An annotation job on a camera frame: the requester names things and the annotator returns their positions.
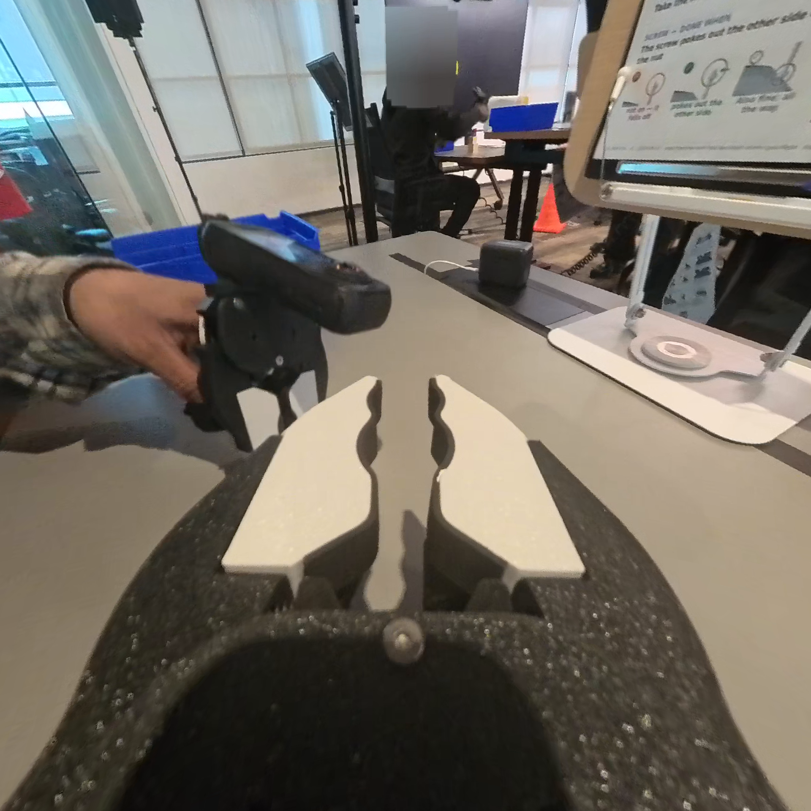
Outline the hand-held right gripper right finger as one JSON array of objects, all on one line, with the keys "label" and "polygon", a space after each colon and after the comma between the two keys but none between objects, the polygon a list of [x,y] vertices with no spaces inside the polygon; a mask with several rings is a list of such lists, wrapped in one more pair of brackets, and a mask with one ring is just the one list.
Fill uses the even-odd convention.
[{"label": "hand-held right gripper right finger", "polygon": [[585,565],[525,434],[446,375],[429,380],[426,565],[457,588],[580,579]]}]

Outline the orange traffic cone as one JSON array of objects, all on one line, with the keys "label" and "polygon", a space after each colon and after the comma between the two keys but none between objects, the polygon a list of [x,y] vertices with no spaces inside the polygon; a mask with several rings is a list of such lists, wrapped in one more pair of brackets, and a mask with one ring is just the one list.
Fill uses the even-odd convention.
[{"label": "orange traffic cone", "polygon": [[558,235],[565,230],[555,197],[555,188],[549,184],[541,201],[539,215],[533,224],[533,233]]}]

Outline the white document stand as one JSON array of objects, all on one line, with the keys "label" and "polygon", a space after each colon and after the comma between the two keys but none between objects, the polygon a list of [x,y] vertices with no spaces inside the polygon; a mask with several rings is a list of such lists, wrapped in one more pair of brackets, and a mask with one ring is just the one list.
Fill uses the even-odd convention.
[{"label": "white document stand", "polygon": [[663,218],[809,239],[809,165],[608,161],[596,156],[629,74],[644,2],[608,2],[565,151],[564,180],[583,204],[641,213],[627,303],[555,328],[550,344],[696,427],[744,445],[769,443],[809,416],[809,370],[793,355],[806,315],[780,350],[647,307]]}]

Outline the wooden office desk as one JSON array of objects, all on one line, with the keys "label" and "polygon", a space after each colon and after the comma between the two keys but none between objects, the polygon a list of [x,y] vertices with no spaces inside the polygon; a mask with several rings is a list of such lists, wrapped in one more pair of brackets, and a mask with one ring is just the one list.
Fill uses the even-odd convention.
[{"label": "wooden office desk", "polygon": [[512,173],[503,236],[507,240],[531,242],[539,212],[542,173],[563,164],[570,127],[548,130],[485,134],[488,141],[500,140],[503,147],[466,145],[437,152],[441,164],[462,170],[504,170]]}]

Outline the black light panel stand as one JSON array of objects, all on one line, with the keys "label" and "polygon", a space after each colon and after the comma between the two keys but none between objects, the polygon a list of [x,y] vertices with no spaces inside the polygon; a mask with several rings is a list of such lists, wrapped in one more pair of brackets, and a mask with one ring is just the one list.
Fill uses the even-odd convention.
[{"label": "black light panel stand", "polygon": [[93,1],[86,5],[96,27],[105,30],[102,39],[165,178],[177,216],[188,225],[198,224],[202,209],[144,60],[144,19],[138,3]]}]

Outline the person's left hand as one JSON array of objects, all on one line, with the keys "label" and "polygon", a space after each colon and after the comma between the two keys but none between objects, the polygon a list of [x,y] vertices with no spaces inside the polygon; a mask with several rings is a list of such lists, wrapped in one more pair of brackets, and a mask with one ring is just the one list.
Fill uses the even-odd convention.
[{"label": "person's left hand", "polygon": [[92,269],[67,294],[71,319],[107,355],[145,369],[200,403],[199,306],[204,287],[124,269]]}]

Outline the large dark display screen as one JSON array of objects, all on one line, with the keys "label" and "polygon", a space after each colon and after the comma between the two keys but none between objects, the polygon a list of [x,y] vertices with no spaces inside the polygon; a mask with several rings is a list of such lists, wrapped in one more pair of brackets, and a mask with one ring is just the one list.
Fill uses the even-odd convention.
[{"label": "large dark display screen", "polygon": [[458,13],[456,93],[462,101],[480,88],[488,96],[518,93],[527,1],[454,2]]}]

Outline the blue plastic parts bin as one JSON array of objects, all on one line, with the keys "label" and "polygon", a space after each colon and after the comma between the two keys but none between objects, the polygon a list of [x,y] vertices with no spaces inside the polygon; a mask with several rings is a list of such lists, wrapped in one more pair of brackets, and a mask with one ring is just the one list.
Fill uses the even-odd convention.
[{"label": "blue plastic parts bin", "polygon": [[[235,222],[268,229],[305,247],[320,250],[319,230],[285,211],[275,218],[255,214],[235,218]],[[216,276],[201,255],[198,231],[198,226],[183,226],[116,237],[110,247],[116,259],[153,276],[209,285]]]}]

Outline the black cube device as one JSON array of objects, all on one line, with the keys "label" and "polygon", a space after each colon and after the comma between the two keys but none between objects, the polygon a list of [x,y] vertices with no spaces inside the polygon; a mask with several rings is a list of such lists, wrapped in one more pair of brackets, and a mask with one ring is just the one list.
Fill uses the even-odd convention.
[{"label": "black cube device", "polygon": [[481,245],[479,284],[519,291],[526,287],[533,264],[533,245],[518,240],[493,240]]}]

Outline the black office chair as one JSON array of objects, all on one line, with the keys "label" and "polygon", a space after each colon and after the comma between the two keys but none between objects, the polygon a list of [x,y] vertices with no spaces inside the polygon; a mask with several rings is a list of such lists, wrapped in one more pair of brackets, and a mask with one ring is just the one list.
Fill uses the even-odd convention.
[{"label": "black office chair", "polygon": [[393,238],[403,234],[406,205],[404,186],[397,179],[397,171],[385,138],[379,109],[372,103],[366,108],[367,135],[372,167],[373,191],[377,219],[390,230]]}]

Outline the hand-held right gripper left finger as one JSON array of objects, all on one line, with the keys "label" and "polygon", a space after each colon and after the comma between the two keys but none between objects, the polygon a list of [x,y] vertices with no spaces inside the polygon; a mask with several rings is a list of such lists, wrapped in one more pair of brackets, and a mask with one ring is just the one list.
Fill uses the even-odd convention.
[{"label": "hand-held right gripper left finger", "polygon": [[356,586],[379,547],[382,383],[366,376],[285,430],[222,557],[228,574],[306,577]]}]

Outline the blue storage bin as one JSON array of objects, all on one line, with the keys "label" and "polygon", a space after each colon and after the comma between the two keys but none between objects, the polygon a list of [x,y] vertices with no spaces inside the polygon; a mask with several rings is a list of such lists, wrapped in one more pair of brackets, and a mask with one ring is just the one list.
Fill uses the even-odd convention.
[{"label": "blue storage bin", "polygon": [[496,107],[491,110],[489,126],[494,133],[526,133],[553,128],[557,102]]}]

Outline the printed instruction sheet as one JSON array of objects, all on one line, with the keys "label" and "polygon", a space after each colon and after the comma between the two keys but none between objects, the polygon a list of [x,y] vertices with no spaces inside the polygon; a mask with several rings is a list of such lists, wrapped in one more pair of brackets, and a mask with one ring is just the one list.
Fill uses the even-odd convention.
[{"label": "printed instruction sheet", "polygon": [[809,165],[810,2],[644,2],[608,161]]}]

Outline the blue white patterned bag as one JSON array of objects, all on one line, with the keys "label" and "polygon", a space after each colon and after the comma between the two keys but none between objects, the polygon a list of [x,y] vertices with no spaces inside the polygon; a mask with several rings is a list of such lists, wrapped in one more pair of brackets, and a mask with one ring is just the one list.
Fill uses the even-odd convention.
[{"label": "blue white patterned bag", "polygon": [[660,309],[706,325],[716,309],[718,249],[722,227],[702,223],[694,228],[664,292]]}]

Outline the person's left forearm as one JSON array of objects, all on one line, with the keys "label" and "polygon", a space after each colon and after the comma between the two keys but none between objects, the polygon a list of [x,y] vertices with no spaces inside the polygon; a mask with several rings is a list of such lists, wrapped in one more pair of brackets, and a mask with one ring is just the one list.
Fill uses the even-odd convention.
[{"label": "person's left forearm", "polygon": [[1,255],[1,377],[28,394],[80,402],[143,368],[113,358],[76,327],[66,295],[94,269],[135,271],[104,256]]}]

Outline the black vertical pole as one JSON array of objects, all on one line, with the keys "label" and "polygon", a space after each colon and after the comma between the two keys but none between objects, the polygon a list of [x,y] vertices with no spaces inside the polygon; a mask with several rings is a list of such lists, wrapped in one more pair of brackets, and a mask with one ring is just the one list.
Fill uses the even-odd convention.
[{"label": "black vertical pole", "polygon": [[357,27],[359,17],[354,1],[338,1],[340,36],[346,67],[349,107],[354,136],[359,188],[362,202],[362,220],[366,243],[379,239],[376,219],[374,174],[370,153],[369,125],[363,103],[362,71]]}]

